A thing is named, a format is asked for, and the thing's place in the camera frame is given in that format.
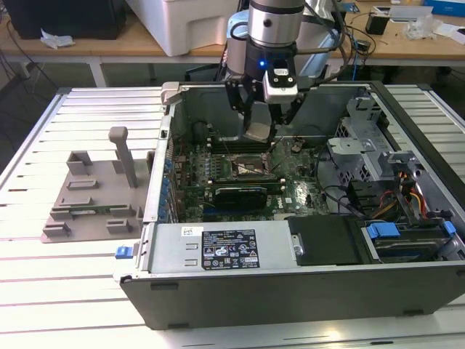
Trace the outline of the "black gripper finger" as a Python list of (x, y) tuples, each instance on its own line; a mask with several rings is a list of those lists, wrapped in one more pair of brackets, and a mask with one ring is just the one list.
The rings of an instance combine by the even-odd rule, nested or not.
[(243, 116), (243, 128), (249, 128), (251, 125), (251, 108), (256, 100), (258, 92), (257, 81), (252, 80), (248, 88), (247, 98), (244, 100), (240, 94), (239, 80), (226, 80), (225, 89), (230, 107)]
[(305, 94), (300, 92), (296, 99), (290, 104), (290, 108), (284, 113), (280, 104), (270, 105), (271, 125), (289, 125), (305, 101)]

